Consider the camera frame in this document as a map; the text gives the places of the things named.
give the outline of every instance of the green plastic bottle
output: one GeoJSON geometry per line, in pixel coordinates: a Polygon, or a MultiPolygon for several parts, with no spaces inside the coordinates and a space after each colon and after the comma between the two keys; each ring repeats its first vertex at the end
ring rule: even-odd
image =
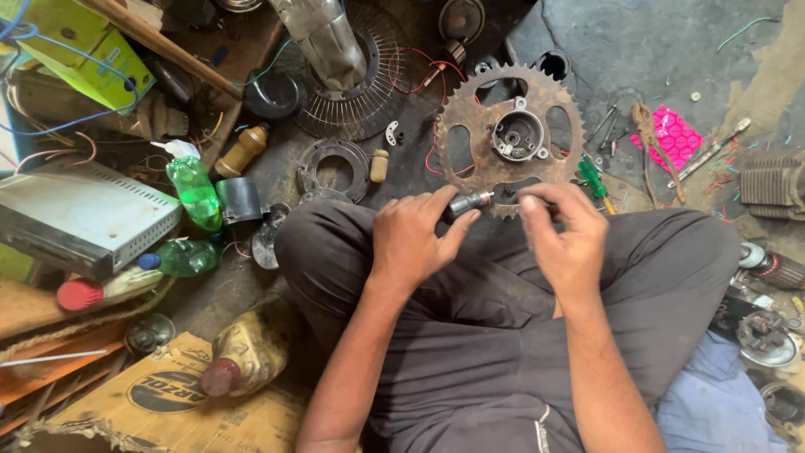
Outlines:
{"type": "Polygon", "coordinates": [[[193,222],[213,234],[221,231],[224,220],[221,216],[221,204],[213,183],[207,177],[207,169],[199,160],[196,147],[181,140],[151,144],[166,149],[175,157],[165,167],[165,171],[193,222]]]}
{"type": "Polygon", "coordinates": [[[221,248],[209,241],[176,240],[166,242],[156,253],[143,253],[137,265],[142,270],[184,277],[207,272],[220,260],[221,248]]]}

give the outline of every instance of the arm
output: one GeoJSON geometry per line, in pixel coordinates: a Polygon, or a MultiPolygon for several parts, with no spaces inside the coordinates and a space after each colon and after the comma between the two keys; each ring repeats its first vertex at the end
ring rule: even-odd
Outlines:
{"type": "Polygon", "coordinates": [[[537,184],[519,198],[526,237],[564,315],[573,409],[584,448],[665,452],[601,302],[598,281],[609,223],[575,185],[537,184]],[[564,224],[564,232],[556,233],[551,215],[564,224]]]}
{"type": "Polygon", "coordinates": [[[313,393],[298,453],[355,452],[397,317],[414,290],[453,261],[481,215],[469,211],[437,238],[436,223],[456,193],[445,186],[432,195],[392,200],[375,216],[372,271],[313,393]]]}

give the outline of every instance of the white stick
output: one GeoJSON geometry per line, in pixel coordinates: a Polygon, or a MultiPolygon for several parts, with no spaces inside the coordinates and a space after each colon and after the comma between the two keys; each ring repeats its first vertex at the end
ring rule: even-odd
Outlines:
{"type": "Polygon", "coordinates": [[[47,362],[49,360],[58,360],[58,359],[71,359],[73,357],[83,357],[85,355],[100,355],[105,354],[106,349],[100,351],[90,351],[90,352],[77,352],[75,354],[64,354],[64,355],[51,355],[49,357],[37,357],[35,359],[25,359],[25,360],[15,360],[13,362],[3,362],[0,364],[0,368],[2,367],[10,367],[13,365],[24,365],[24,364],[34,364],[36,362],[47,362]]]}

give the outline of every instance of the blue cloth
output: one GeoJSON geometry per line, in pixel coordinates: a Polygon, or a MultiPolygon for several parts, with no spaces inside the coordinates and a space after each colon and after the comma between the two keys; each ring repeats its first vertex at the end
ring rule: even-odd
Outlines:
{"type": "Polygon", "coordinates": [[[739,355],[737,345],[708,330],[657,404],[669,453],[786,453],[739,355]]]}

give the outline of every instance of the white plastic cap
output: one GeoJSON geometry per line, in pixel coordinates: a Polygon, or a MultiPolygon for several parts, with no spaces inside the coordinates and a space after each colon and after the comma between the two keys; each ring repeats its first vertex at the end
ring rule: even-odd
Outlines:
{"type": "Polygon", "coordinates": [[[172,140],[168,143],[151,142],[152,145],[163,148],[165,151],[170,152],[174,157],[187,157],[195,156],[201,158],[201,154],[193,146],[192,143],[183,142],[182,140],[172,140]]]}

